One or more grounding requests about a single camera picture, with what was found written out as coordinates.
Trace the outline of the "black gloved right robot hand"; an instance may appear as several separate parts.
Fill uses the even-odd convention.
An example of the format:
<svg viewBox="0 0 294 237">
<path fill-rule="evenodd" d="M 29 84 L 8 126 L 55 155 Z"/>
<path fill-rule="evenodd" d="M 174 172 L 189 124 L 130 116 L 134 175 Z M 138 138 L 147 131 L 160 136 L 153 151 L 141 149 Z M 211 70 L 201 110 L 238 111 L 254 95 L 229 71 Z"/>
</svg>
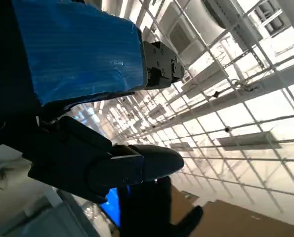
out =
<svg viewBox="0 0 294 237">
<path fill-rule="evenodd" d="M 121 237 L 188 237 L 203 217 L 195 206 L 178 224 L 172 224 L 171 179 L 117 188 Z"/>
</svg>

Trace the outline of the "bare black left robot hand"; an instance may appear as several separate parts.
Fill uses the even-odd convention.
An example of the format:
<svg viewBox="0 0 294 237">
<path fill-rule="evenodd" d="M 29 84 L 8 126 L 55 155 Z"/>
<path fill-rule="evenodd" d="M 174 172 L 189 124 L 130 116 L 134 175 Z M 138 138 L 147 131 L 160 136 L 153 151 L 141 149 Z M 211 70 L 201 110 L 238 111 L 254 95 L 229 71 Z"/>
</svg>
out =
<svg viewBox="0 0 294 237">
<path fill-rule="evenodd" d="M 32 163 L 30 178 L 105 203 L 112 188 L 180 170 L 177 152 L 113 145 L 67 112 L 183 76 L 176 53 L 131 21 L 70 0 L 0 0 L 0 145 Z"/>
</svg>

